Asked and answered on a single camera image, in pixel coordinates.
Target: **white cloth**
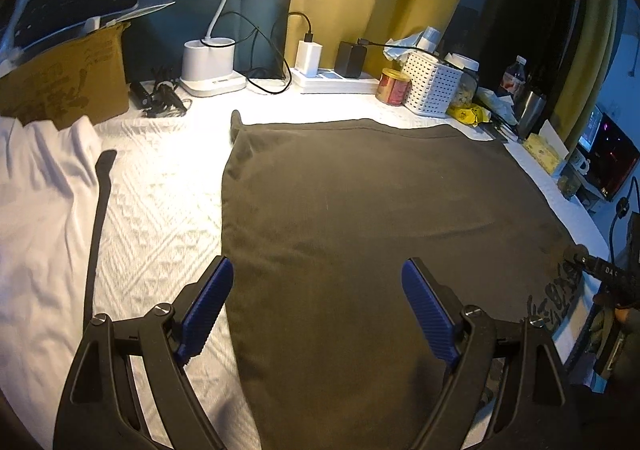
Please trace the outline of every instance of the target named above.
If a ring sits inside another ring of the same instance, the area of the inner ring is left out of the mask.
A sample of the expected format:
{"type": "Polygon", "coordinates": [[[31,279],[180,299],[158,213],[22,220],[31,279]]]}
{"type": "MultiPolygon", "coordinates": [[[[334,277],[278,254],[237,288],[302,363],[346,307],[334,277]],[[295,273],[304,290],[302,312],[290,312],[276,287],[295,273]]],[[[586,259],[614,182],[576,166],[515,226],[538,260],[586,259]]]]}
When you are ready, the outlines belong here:
{"type": "MultiPolygon", "coordinates": [[[[131,110],[96,127],[104,148],[118,150],[100,242],[96,313],[108,313],[113,319],[132,318],[156,303],[171,302],[220,253],[220,188],[232,148],[229,125],[234,109],[241,112],[244,123],[369,118],[402,129],[448,123],[471,139],[489,140],[482,131],[453,119],[418,117],[404,107],[382,104],[373,96],[301,95],[295,88],[278,97],[248,88],[196,98],[180,119],[147,120],[131,110]]],[[[574,240],[594,255],[606,257],[606,244],[584,208],[577,201],[566,201],[520,145],[510,143],[507,148],[542,190],[574,240]]],[[[585,293],[571,315],[570,327],[563,331],[558,344],[563,359],[584,324],[589,301],[589,293],[585,293]]],[[[187,374],[226,447],[259,450],[255,423],[238,378],[225,309],[203,354],[192,359],[187,374]]],[[[168,445],[140,362],[134,361],[134,376],[149,430],[156,440],[168,445]]]]}
{"type": "Polygon", "coordinates": [[[100,140],[0,118],[0,388],[46,450],[82,338],[100,140]]]}

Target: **yellow lid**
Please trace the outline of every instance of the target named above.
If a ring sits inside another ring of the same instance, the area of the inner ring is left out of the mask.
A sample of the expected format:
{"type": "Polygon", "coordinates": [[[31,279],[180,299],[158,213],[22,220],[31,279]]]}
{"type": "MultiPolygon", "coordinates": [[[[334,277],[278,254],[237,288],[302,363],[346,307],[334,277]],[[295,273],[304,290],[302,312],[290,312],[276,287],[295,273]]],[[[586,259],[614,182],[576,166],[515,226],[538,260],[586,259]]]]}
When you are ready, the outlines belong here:
{"type": "Polygon", "coordinates": [[[382,74],[387,75],[389,78],[399,80],[400,82],[411,82],[409,75],[396,71],[395,69],[385,68],[382,70],[382,74]]]}

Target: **blue gripper pad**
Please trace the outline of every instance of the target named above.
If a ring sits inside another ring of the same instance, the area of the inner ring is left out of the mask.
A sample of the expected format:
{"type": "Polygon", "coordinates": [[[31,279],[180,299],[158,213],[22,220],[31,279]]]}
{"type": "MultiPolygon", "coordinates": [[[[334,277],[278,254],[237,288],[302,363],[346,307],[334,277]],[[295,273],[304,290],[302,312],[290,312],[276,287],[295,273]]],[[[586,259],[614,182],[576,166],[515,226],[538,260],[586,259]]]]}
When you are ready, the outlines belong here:
{"type": "Polygon", "coordinates": [[[447,366],[454,367],[460,360],[455,344],[456,326],[413,261],[402,266],[402,289],[431,352],[447,366]]]}
{"type": "Polygon", "coordinates": [[[202,353],[233,283],[234,267],[229,259],[222,259],[184,317],[180,347],[175,352],[178,363],[186,365],[190,358],[202,353]]]}

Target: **desk lamp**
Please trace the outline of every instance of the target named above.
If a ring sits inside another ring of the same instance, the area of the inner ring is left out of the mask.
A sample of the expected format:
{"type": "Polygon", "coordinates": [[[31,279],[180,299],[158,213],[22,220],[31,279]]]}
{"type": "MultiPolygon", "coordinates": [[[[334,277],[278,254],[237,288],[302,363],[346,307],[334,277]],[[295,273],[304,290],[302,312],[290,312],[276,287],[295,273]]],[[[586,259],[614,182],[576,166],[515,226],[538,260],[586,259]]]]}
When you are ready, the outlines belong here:
{"type": "Polygon", "coordinates": [[[190,40],[184,45],[180,84],[193,96],[230,93],[246,86],[246,78],[234,71],[236,42],[226,37],[211,37],[226,1],[220,1],[204,39],[190,40]]]}

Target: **cardboard box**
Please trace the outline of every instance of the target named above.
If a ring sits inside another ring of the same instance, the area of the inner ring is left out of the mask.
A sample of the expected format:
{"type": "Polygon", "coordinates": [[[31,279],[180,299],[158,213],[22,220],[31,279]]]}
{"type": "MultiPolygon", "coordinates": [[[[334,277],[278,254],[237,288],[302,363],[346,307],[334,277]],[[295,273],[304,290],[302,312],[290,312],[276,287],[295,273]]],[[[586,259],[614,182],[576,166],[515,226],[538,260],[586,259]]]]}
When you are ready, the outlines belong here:
{"type": "Polygon", "coordinates": [[[63,42],[0,78],[0,115],[58,129],[86,115],[100,123],[129,109],[121,23],[63,42]]]}

